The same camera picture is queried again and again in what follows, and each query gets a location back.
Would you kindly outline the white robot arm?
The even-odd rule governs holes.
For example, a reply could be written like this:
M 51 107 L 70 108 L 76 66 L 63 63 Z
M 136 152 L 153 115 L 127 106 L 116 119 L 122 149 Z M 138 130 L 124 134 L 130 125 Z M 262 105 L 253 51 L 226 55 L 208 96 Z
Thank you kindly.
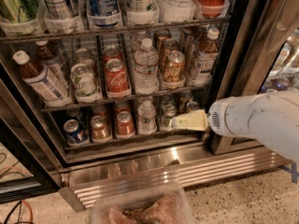
M 299 163 L 299 91 L 277 91 L 220 99 L 172 118 L 181 130 L 255 139 L 282 157 Z

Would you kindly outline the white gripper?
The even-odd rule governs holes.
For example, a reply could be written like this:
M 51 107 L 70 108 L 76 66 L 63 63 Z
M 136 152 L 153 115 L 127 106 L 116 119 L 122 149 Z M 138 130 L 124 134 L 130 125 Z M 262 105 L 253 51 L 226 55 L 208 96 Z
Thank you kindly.
M 203 109 L 198 109 L 173 117 L 172 125 L 181 130 L 205 131 L 209 123 L 214 133 L 233 137 L 226 124 L 226 110 L 232 101 L 233 97 L 229 97 L 214 102 L 208 110 L 208 120 L 206 112 Z

